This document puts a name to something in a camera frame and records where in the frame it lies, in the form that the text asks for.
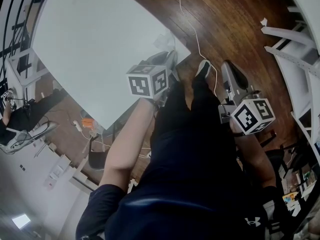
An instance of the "leg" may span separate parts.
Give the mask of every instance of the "leg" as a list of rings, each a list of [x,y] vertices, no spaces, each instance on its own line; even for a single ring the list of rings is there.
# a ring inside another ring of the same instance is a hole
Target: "leg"
[[[54,89],[53,93],[47,97],[44,97],[39,102],[32,103],[30,105],[30,111],[28,115],[28,128],[26,130],[31,131],[41,118],[51,110],[55,105],[60,103],[68,93],[62,89]]]
[[[209,62],[203,60],[200,63],[198,73],[192,82],[193,101],[191,112],[197,124],[220,124],[218,106],[220,101],[209,89],[206,77],[210,70]]]
[[[191,112],[185,100],[185,89],[182,83],[174,84],[164,107],[156,116],[151,145],[160,135],[184,128],[190,119]]]

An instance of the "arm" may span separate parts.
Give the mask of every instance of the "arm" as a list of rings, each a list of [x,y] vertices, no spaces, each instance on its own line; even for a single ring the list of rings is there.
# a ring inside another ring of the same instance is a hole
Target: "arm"
[[[4,123],[5,126],[9,124],[10,116],[11,116],[11,104],[10,104],[10,101],[7,100],[5,102],[5,109],[2,117],[2,122]]]
[[[138,159],[155,107],[140,99],[125,126],[112,144],[105,160],[99,186],[112,184],[127,192],[129,177]]]
[[[230,120],[230,128],[233,133],[240,133],[241,129]],[[235,137],[235,144],[241,151],[243,159],[246,161],[252,172],[260,181],[263,188],[276,186],[276,175],[269,158],[258,142],[254,134]]]

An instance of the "orange object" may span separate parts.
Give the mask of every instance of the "orange object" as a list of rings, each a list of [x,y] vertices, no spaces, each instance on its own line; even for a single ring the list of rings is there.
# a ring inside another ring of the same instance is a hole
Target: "orange object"
[[[90,128],[91,130],[94,128],[94,121],[95,120],[93,118],[86,118],[86,117],[81,120],[82,126],[84,128]]]

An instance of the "power strip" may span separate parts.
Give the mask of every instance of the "power strip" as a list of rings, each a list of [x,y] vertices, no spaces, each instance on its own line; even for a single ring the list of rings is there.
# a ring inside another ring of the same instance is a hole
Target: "power strip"
[[[77,121],[77,120],[74,120],[73,123],[74,123],[75,128],[76,128],[79,132],[82,132],[82,128],[81,128],[80,124],[78,123],[78,121]]]

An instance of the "black pants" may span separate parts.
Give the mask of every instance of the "black pants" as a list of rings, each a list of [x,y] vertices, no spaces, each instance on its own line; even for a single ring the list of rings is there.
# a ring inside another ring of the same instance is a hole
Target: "black pants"
[[[21,107],[12,112],[7,127],[18,131],[31,131],[41,118],[67,95],[68,93],[64,89],[54,89],[51,95],[42,98],[38,102],[31,103],[30,108],[26,109]]]
[[[198,75],[192,82],[192,88],[193,101],[190,110],[186,104],[183,84],[174,84],[165,106],[161,107],[157,114],[150,139],[151,146],[159,136],[167,132],[186,128],[214,131],[220,126],[220,101],[209,89],[206,80]]]

